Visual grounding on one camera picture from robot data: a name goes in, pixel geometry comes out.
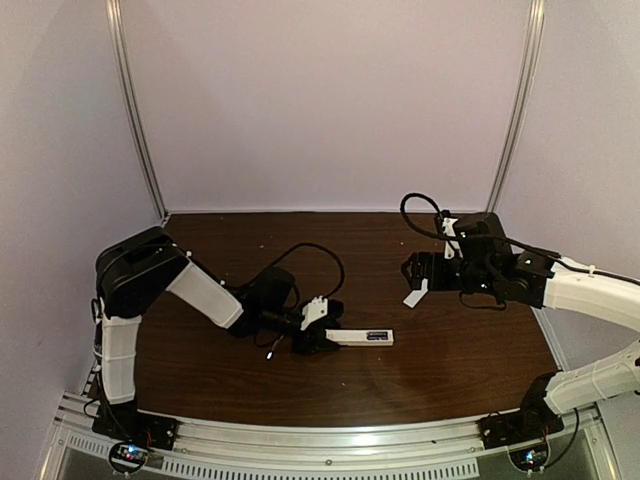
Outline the clear handle small screwdriver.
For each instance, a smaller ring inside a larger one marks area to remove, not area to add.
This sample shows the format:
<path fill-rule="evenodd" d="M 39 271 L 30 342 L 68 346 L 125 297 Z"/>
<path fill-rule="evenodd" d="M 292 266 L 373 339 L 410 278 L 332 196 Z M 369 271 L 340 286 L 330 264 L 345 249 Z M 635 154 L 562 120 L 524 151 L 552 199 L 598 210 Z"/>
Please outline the clear handle small screwdriver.
<path fill-rule="evenodd" d="M 285 339 L 284 335 L 280 335 L 278 336 L 270 345 L 267 351 L 267 354 L 265 356 L 265 359 L 267 361 L 271 361 L 275 355 L 275 352 L 278 348 L 278 346 L 280 345 L 280 343 Z"/>

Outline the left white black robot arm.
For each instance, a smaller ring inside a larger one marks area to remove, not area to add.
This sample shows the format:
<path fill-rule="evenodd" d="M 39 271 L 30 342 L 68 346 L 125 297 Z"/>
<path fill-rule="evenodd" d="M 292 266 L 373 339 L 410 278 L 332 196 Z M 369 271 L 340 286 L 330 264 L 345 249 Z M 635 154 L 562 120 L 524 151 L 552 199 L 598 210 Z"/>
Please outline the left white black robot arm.
<path fill-rule="evenodd" d="M 333 352 L 328 335 L 340 327 L 344 307 L 332 294 L 301 300 L 295 277 L 278 256 L 252 279 L 229 286 L 161 227 L 152 227 L 104 250 L 95 263 L 91 301 L 98 376 L 99 419 L 114 437 L 133 440 L 150 424 L 137 406 L 135 363 L 144 316 L 172 296 L 234 338 L 271 332 L 288 338 L 298 355 Z"/>

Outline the white remote back cover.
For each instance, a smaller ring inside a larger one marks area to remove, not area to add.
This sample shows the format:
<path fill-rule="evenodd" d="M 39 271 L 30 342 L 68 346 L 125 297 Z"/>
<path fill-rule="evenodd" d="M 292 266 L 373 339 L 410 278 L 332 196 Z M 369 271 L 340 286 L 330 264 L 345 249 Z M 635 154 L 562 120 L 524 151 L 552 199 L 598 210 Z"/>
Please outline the white remote back cover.
<path fill-rule="evenodd" d="M 428 280 L 423 279 L 421 281 L 421 286 L 418 289 L 413 289 L 403 300 L 403 304 L 411 309 L 415 308 L 416 305 L 424 298 L 424 296 L 428 293 L 429 285 Z"/>

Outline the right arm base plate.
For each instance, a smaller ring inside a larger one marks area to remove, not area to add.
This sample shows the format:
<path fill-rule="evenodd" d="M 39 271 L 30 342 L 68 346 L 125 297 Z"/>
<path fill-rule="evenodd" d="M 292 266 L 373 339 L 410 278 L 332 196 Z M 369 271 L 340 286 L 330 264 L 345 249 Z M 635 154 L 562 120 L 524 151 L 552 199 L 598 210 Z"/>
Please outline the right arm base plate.
<path fill-rule="evenodd" d="M 536 415 L 525 415 L 520 410 L 493 412 L 479 419 L 476 424 L 486 450 L 542 439 L 564 429 L 563 420 L 558 416 L 541 420 Z"/>

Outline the white remote control body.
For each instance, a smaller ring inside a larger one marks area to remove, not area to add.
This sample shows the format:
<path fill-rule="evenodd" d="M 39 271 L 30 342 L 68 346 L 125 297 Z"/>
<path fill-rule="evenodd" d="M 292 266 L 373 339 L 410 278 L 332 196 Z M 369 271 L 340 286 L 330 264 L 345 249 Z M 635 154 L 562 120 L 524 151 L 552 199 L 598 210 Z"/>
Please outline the white remote control body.
<path fill-rule="evenodd" d="M 338 343 L 345 347 L 390 347 L 395 343 L 394 332 L 389 336 L 393 338 L 393 343 L 385 344 L 378 342 L 368 342 L 366 340 L 367 332 L 374 331 L 367 329 L 327 329 L 325 332 L 326 339 Z"/>

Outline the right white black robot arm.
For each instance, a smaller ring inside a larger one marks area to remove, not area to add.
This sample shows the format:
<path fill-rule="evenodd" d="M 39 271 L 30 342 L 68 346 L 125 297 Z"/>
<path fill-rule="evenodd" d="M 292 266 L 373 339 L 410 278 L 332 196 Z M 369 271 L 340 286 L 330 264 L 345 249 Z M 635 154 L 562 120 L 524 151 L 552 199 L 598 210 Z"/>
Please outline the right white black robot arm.
<path fill-rule="evenodd" d="M 484 294 L 494 309 L 517 302 L 535 309 L 573 311 L 632 330 L 639 328 L 639 282 L 577 263 L 536 247 L 513 252 L 499 217 L 479 212 L 454 217 L 441 212 L 431 237 L 442 252 L 414 252 L 401 266 L 414 307 L 428 292 Z M 569 371 L 537 377 L 507 424 L 520 436 L 537 436 L 575 408 L 639 388 L 639 345 Z"/>

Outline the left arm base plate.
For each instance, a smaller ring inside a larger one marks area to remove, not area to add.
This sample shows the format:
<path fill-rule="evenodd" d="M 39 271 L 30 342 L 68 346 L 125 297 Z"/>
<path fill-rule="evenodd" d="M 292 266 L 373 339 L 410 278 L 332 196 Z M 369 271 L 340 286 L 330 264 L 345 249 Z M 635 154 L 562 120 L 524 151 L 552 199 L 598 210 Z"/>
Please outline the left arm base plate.
<path fill-rule="evenodd" d="M 174 418 L 139 411 L 108 411 L 100 407 L 92 431 L 139 447 L 171 451 L 176 440 L 178 421 Z"/>

